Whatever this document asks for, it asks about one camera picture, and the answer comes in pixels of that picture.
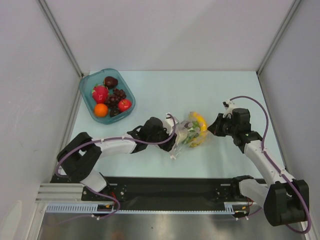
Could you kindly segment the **yellow fake banana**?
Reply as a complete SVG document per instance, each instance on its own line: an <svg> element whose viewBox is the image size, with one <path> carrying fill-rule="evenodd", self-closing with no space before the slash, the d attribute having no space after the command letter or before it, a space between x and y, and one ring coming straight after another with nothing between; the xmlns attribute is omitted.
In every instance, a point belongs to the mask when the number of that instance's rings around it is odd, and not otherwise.
<svg viewBox="0 0 320 240"><path fill-rule="evenodd" d="M189 147L195 148L205 142L208 126L205 118L198 112L190 112L188 119L190 120L189 131L192 133Z"/></svg>

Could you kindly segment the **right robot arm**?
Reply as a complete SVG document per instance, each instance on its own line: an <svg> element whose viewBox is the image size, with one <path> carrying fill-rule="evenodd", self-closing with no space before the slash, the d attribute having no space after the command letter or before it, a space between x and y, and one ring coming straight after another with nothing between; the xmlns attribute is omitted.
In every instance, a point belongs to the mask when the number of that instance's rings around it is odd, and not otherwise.
<svg viewBox="0 0 320 240"><path fill-rule="evenodd" d="M262 175L266 185L251 176L234 178L231 196L242 201L245 197L257 203L267 221L274 227L299 222L310 222L309 186L297 180L275 163L266 148L263 138L251 129L248 109L225 104L225 113L219 113L208 131L217 137L230 136L233 143L250 159Z"/></svg>

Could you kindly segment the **fake orange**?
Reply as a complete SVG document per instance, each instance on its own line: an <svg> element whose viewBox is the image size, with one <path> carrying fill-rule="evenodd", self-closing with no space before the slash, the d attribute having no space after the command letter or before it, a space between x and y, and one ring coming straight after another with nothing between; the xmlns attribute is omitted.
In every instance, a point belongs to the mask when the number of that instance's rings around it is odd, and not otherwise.
<svg viewBox="0 0 320 240"><path fill-rule="evenodd" d="M98 118L106 117L108 115L108 112L109 112L108 106L103 103L98 103L93 109L94 115Z"/></svg>

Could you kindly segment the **clear zip top bag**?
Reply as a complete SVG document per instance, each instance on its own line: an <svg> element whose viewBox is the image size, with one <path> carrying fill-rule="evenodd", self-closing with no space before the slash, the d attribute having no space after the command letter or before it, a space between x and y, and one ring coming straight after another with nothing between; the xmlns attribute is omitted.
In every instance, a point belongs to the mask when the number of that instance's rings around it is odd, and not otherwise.
<svg viewBox="0 0 320 240"><path fill-rule="evenodd" d="M189 120L189 114L187 116L187 119L180 122L178 127L178 134L176 134L175 145L169 152L170 158L173 160L175 160L180 155L182 150L186 148L194 148L189 147L192 138L192 133L190 132L191 122Z"/></svg>

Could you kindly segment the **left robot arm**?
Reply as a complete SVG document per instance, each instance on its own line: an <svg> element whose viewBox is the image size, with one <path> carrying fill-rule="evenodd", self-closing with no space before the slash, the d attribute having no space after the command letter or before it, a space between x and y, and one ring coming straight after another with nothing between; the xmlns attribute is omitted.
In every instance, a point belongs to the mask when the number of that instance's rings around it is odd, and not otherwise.
<svg viewBox="0 0 320 240"><path fill-rule="evenodd" d="M104 176L94 170L100 158L141 152L149 145L170 152L177 139L179 121L170 113L165 120L156 117L148 119L122 136L97 138L87 132L79 133L58 155L55 174L59 177L59 168L65 172L71 183L81 183L92 191L99 200L110 195L110 187Z"/></svg>

